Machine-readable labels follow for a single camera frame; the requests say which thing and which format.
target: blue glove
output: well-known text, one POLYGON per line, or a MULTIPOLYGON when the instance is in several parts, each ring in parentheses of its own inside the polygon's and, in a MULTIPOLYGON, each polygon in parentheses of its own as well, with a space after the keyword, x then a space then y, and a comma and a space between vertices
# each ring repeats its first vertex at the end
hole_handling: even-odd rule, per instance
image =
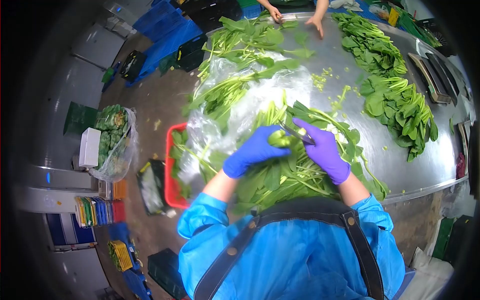
POLYGON ((278 125, 261 126, 235 153, 223 163, 223 171, 230 178, 240 178, 252 164, 266 161, 267 159, 289 155, 288 148, 270 146, 268 137, 275 131, 282 129, 278 125))

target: apron strap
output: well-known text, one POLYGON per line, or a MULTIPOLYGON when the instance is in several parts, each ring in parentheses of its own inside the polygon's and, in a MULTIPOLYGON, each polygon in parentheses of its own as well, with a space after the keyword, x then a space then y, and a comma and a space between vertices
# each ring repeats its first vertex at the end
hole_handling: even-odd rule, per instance
POLYGON ((275 204, 250 220, 245 228, 228 244, 207 269, 195 288, 194 300, 211 300, 230 270, 250 243, 253 235, 263 226, 283 220, 317 220, 346 230, 360 265, 368 296, 384 298, 380 269, 370 245, 359 226, 356 210, 340 201, 323 197, 295 199, 275 204))

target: worker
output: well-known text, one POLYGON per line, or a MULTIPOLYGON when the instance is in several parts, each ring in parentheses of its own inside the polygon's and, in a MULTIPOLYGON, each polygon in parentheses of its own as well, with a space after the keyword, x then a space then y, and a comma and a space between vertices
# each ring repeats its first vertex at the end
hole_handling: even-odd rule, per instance
POLYGON ((306 153, 342 202, 282 201, 229 225, 227 205, 249 166, 290 154, 268 144, 278 125, 259 127, 179 220, 188 239, 179 272, 192 299, 392 299, 400 288, 405 265, 389 214, 340 158, 331 132, 293 121, 314 140, 306 153))
MULTIPOLYGON (((282 14, 278 10, 277 7, 273 6, 271 3, 273 3, 276 6, 279 7, 286 7, 286 6, 296 6, 296 7, 305 7, 309 5, 312 0, 257 0, 258 3, 263 5, 269 12, 272 18, 275 20, 275 22, 281 23, 282 21, 282 14)), ((322 29, 322 19, 324 17, 325 12, 327 11, 328 8, 328 0, 318 0, 317 1, 317 6, 315 8, 315 14, 308 19, 305 24, 313 24, 318 32, 320 33, 320 38, 324 37, 324 30, 322 29)))

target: hand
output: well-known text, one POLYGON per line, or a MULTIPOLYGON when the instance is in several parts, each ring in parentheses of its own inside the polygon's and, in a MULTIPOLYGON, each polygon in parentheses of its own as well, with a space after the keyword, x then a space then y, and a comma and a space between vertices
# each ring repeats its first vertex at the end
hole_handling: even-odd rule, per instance
POLYGON ((308 21, 305 22, 305 24, 313 24, 315 27, 317 27, 318 32, 320 33, 320 38, 323 39, 324 37, 324 30, 322 28, 322 18, 318 16, 313 16, 308 21))
POLYGON ((278 18, 282 18, 282 14, 278 11, 278 8, 276 8, 275 6, 270 6, 270 8, 267 8, 267 10, 272 16, 272 18, 275 20, 275 22, 281 22, 278 20, 278 18))
POLYGON ((268 144, 268 137, 280 126, 261 126, 252 136, 223 163, 223 171, 230 178, 239 178, 245 174, 248 167, 267 159, 289 155, 288 148, 276 148, 268 144))
POLYGON ((305 128, 307 134, 315 141, 315 145, 303 143, 308 157, 330 176, 334 184, 339 185, 347 180, 350 164, 340 158, 334 134, 297 118, 293 118, 293 122, 298 127, 305 128))

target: bare forearm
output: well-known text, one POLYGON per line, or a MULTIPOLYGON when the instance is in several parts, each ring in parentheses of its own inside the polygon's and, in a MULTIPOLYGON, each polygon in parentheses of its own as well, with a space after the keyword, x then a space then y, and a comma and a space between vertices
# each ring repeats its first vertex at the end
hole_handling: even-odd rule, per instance
POLYGON ((237 183, 238 179, 228 177, 223 169, 221 169, 220 172, 207 183, 202 192, 228 203, 237 187, 237 183))
POLYGON ((257 2, 263 5, 266 9, 269 9, 272 6, 268 0, 257 0, 257 2))
POLYGON ((338 185, 338 191, 343 203, 348 206, 352 206, 370 196, 363 183, 352 172, 350 172, 347 180, 338 185))
POLYGON ((328 8, 328 0, 318 0, 317 7, 315 8, 315 17, 322 19, 324 17, 325 12, 328 8))

